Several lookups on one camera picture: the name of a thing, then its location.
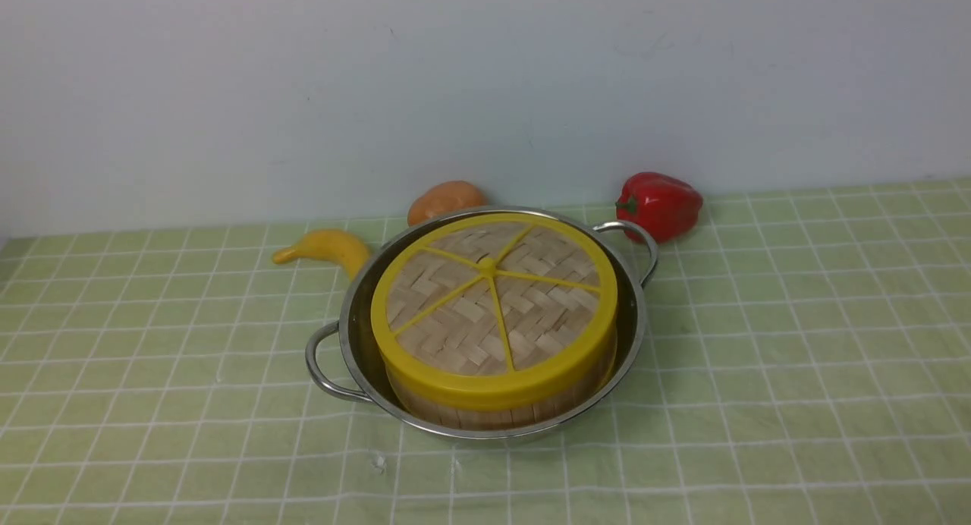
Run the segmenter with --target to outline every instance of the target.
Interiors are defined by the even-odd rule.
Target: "yellow plastic rim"
[[[478,225],[492,223],[520,223],[525,224],[527,229],[521,231],[513,241],[511,241],[500,255],[493,262],[483,262],[477,265],[468,259],[460,256],[452,256],[448,252],[443,252],[431,248],[429,245],[448,234],[455,231],[474,228]],[[559,232],[559,234],[569,237],[580,249],[589,255],[596,268],[597,276],[600,279],[598,287],[592,287],[572,281],[547,279],[541,276],[534,276],[529,273],[503,272],[496,269],[502,262],[505,255],[512,251],[516,242],[525,237],[530,228],[548,228]],[[459,376],[457,373],[443,372],[436,367],[428,366],[427,363],[415,358],[406,352],[398,344],[396,332],[391,330],[388,325],[388,296],[391,294],[391,286],[402,269],[417,252],[433,252],[443,256],[449,256],[454,261],[466,263],[478,270],[479,275],[473,277],[468,283],[452,290],[440,301],[427,307],[426,311],[416,315],[416,319],[424,316],[427,311],[434,310],[446,303],[450,298],[464,292],[479,280],[489,281],[489,292],[492,293],[493,303],[497,310],[495,312],[499,323],[499,332],[506,345],[507,365],[510,372],[502,376]],[[513,370],[511,353],[509,351],[509,334],[503,322],[503,316],[499,309],[498,296],[495,290],[496,276],[512,276],[527,280],[541,280],[563,286],[580,287],[600,294],[600,301],[597,310],[593,313],[589,324],[581,332],[575,341],[568,345],[558,355],[538,363],[529,369]],[[617,315],[617,279],[614,276],[614,268],[604,253],[603,249],[597,245],[592,238],[587,237],[582,231],[578,231],[562,222],[551,220],[542,216],[532,214],[482,214],[465,218],[437,230],[430,231],[428,234],[417,239],[401,254],[396,256],[378,280],[375,287],[374,297],[371,301],[371,329],[374,331],[375,340],[378,348],[381,349],[382,356],[385,358],[385,366],[388,373],[398,379],[404,387],[413,391],[417,396],[434,401],[446,407],[463,408],[464,410],[479,411],[499,411],[510,410],[515,407],[524,407],[547,400],[552,396],[568,390],[573,384],[583,379],[586,374],[594,367],[597,360],[608,352],[607,346],[611,344],[611,332],[614,329],[614,319]]]

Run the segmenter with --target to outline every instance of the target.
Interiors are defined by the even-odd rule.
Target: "toy banana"
[[[318,259],[334,262],[347,272],[347,278],[354,278],[367,262],[371,252],[361,239],[347,231],[311,231],[293,246],[280,249],[273,255],[273,263],[289,263],[294,259]]]

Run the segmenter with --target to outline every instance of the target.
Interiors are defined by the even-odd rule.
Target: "steamer basket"
[[[592,238],[550,218],[444,225],[379,279],[371,327],[399,400],[451,428],[510,429],[576,407],[609,379],[617,279]]]

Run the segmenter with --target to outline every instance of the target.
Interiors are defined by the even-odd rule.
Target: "white wall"
[[[971,171],[969,0],[0,0],[0,234]]]

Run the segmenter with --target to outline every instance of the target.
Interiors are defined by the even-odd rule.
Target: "metal handle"
[[[318,329],[318,331],[313,332],[310,340],[306,342],[306,370],[310,372],[313,383],[319,386],[325,393],[330,394],[330,396],[340,398],[341,400],[363,401],[364,404],[374,404],[374,400],[368,398],[367,394],[364,394],[363,391],[344,388],[331,382],[330,379],[325,377],[323,372],[320,372],[320,366],[316,365],[316,348],[320,345],[320,341],[324,341],[329,336],[337,334],[338,329],[337,322],[331,322],[325,325],[325,327]]]
[[[596,225],[593,230],[596,232],[617,230],[634,231],[639,235],[639,237],[644,239],[643,244],[648,247],[648,252],[651,254],[651,265],[648,266],[648,272],[641,277],[641,288],[648,285],[648,282],[651,281],[651,277],[655,275],[655,269],[658,268],[658,241],[655,241],[648,231],[644,231],[644,228],[642,228],[641,225],[631,223],[627,220],[604,222],[603,224]]]

